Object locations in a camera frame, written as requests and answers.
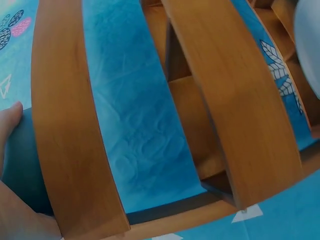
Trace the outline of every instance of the hand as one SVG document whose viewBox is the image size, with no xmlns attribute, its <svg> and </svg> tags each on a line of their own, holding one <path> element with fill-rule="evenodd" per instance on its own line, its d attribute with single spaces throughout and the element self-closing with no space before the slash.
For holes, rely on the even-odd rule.
<svg viewBox="0 0 320 240">
<path fill-rule="evenodd" d="M 7 139 L 19 124 L 22 113 L 21 102 L 0 111 L 0 176 Z M 60 240 L 61 234 L 53 217 L 35 213 L 0 181 L 0 239 Z"/>
<path fill-rule="evenodd" d="M 12 107 L 0 111 L 0 177 L 3 172 L 5 146 L 8 137 L 20 122 L 23 112 L 21 102 L 16 102 Z"/>
</svg>

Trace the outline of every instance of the white triangle print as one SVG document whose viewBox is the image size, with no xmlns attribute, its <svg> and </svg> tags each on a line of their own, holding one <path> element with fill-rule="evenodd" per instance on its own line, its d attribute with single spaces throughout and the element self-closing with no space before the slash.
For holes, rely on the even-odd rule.
<svg viewBox="0 0 320 240">
<path fill-rule="evenodd" d="M 156 236 L 152 238 L 152 240 L 181 240 L 181 239 L 184 239 L 184 238 L 174 233 L 170 233 L 163 236 Z"/>
<path fill-rule="evenodd" d="M 2 82 L 0 82 L 0 94 L 3 99 L 6 98 L 11 84 L 11 74 L 9 74 Z"/>
<path fill-rule="evenodd" d="M 246 210 L 238 211 L 232 220 L 233 223 L 242 222 L 244 220 L 253 219 L 262 216 L 264 213 L 258 204 L 248 207 Z"/>
</svg>

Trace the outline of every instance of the pink leaf print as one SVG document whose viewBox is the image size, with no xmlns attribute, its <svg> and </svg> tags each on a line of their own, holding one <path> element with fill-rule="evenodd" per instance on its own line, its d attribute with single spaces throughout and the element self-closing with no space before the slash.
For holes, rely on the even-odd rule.
<svg viewBox="0 0 320 240">
<path fill-rule="evenodd" d="M 31 17 L 27 17 L 26 19 L 22 20 L 19 24 L 15 25 L 11 28 L 11 34 L 14 37 L 20 36 L 30 25 Z"/>
</svg>

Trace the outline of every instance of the wooden rocker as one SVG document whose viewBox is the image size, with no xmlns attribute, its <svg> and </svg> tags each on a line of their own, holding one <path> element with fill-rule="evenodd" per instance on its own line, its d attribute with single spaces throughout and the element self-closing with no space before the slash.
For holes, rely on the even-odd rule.
<svg viewBox="0 0 320 240">
<path fill-rule="evenodd" d="M 285 60 L 313 130 L 320 103 L 295 53 L 291 3 L 250 4 Z M 65 240 L 140 240 L 196 227 L 266 200 L 320 167 L 318 144 L 298 151 L 270 71 L 229 0 L 143 0 L 141 6 L 207 192 L 125 214 L 93 100 L 82 1 L 40 0 L 32 119 Z"/>
</svg>

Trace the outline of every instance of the finger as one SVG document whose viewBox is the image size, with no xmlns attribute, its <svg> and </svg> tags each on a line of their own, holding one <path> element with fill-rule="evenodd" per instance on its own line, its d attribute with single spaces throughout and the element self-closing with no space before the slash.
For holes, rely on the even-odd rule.
<svg viewBox="0 0 320 240">
<path fill-rule="evenodd" d="M 0 176 L 3 170 L 6 141 L 20 122 L 22 112 L 23 106 L 19 101 L 12 107 L 0 111 Z"/>
</svg>

